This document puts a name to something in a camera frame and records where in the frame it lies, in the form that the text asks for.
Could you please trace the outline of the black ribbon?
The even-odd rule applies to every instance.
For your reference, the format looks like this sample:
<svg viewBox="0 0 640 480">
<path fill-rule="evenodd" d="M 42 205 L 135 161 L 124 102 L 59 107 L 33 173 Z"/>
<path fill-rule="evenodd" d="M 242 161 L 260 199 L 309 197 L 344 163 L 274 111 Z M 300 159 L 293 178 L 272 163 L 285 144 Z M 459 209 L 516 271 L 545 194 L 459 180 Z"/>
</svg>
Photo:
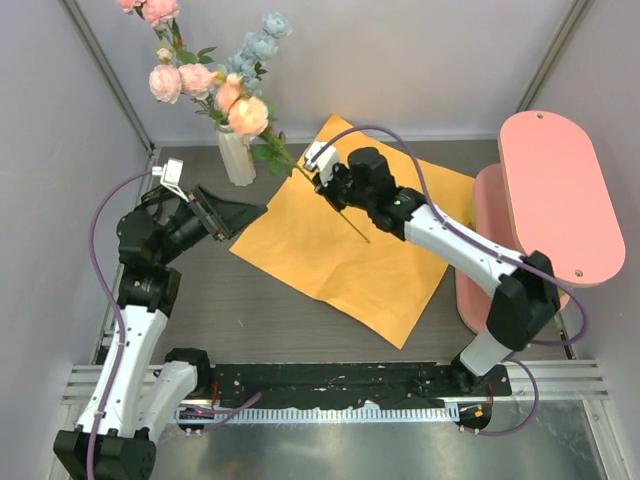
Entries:
<svg viewBox="0 0 640 480">
<path fill-rule="evenodd" d="M 147 209 L 155 205 L 161 205 L 163 202 L 170 199 L 172 195 L 172 192 L 167 190 L 164 186 L 159 185 L 141 196 L 137 209 Z"/>
</svg>

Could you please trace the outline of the blue flower stem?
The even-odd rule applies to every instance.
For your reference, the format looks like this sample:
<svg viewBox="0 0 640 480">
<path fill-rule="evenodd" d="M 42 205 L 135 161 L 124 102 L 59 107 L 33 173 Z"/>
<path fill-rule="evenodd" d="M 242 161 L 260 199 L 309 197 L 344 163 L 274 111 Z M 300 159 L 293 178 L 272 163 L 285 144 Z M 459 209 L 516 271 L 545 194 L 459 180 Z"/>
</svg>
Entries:
<svg viewBox="0 0 640 480">
<path fill-rule="evenodd" d="M 291 32 L 285 16 L 278 12 L 265 14 L 261 29 L 248 32 L 240 49 L 228 58 L 227 72 L 239 75 L 250 94 L 261 96 L 260 82 L 267 73 L 265 65 L 278 52 L 277 41 Z"/>
</svg>

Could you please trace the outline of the peach flower stem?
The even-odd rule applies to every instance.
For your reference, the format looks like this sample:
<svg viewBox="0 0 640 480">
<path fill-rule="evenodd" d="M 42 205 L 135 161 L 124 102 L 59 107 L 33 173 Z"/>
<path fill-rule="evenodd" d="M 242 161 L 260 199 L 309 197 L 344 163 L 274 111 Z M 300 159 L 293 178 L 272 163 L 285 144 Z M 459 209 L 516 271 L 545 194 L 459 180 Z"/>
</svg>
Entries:
<svg viewBox="0 0 640 480">
<path fill-rule="evenodd" d="M 284 133 L 274 129 L 274 116 L 268 103 L 250 90 L 245 79 L 237 73 L 214 71 L 211 80 L 214 87 L 211 114 L 215 126 L 240 134 L 249 142 L 258 139 L 261 144 L 249 146 L 249 150 L 260 161 L 276 174 L 291 177 L 298 172 L 312 183 L 311 176 L 288 151 Z"/>
</svg>

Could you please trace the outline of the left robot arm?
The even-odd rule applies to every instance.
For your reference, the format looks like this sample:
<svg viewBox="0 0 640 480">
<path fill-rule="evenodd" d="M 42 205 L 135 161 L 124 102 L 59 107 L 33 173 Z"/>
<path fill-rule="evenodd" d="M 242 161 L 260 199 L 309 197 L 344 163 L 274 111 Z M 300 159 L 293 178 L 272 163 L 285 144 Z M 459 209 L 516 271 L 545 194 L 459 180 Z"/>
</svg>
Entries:
<svg viewBox="0 0 640 480">
<path fill-rule="evenodd" d="M 110 302 L 116 329 L 93 394 L 72 430 L 53 450 L 73 479 L 148 479 L 157 443 L 179 405 L 213 385 L 208 354 L 175 348 L 158 377 L 143 387 L 152 353 L 177 299 L 180 273 L 171 262 L 201 240 L 231 239 L 267 211 L 225 200 L 200 185 L 185 197 L 158 186 L 117 224 L 123 267 Z"/>
</svg>

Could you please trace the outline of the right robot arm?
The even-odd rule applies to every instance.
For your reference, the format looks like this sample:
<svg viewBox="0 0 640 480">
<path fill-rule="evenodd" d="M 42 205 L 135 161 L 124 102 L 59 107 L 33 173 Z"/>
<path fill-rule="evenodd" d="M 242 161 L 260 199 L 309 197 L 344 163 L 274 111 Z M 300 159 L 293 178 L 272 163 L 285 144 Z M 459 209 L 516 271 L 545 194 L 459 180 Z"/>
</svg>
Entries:
<svg viewBox="0 0 640 480">
<path fill-rule="evenodd" d="M 313 143 L 304 154 L 316 192 L 336 210 L 363 210 L 380 230 L 422 247 L 462 271 L 491 299 L 486 325 L 452 360 L 457 391 L 472 395 L 502 360 L 537 336 L 560 308 L 550 259 L 524 256 L 451 219 L 414 189 L 400 187 L 374 147 L 354 150 L 345 163 L 337 150 Z"/>
</svg>

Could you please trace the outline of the pale pink flower stem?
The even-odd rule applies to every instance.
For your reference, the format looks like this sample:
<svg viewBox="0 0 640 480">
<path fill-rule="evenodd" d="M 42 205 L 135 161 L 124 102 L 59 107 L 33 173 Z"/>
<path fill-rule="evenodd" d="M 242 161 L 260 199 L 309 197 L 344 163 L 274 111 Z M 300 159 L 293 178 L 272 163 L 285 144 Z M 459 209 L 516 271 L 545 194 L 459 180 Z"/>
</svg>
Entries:
<svg viewBox="0 0 640 480">
<path fill-rule="evenodd" d="M 212 118 L 217 125 L 225 123 L 224 115 L 215 106 L 213 92 L 226 79 L 225 68 L 209 71 L 200 63 L 156 66 L 149 75 L 149 89 L 159 102 L 175 104 L 181 95 L 200 106 L 198 113 Z"/>
</svg>

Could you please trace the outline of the orange wrapping paper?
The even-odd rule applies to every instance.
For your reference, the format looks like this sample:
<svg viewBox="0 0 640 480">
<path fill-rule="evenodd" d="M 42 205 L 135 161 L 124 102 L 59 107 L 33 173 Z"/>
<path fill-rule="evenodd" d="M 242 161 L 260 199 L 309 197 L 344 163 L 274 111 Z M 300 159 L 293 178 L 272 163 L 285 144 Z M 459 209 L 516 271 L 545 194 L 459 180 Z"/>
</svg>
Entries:
<svg viewBox="0 0 640 480">
<path fill-rule="evenodd" d="M 361 210 L 338 214 L 300 171 L 285 180 L 267 208 L 231 253 L 402 348 L 447 262 L 378 230 Z"/>
</svg>

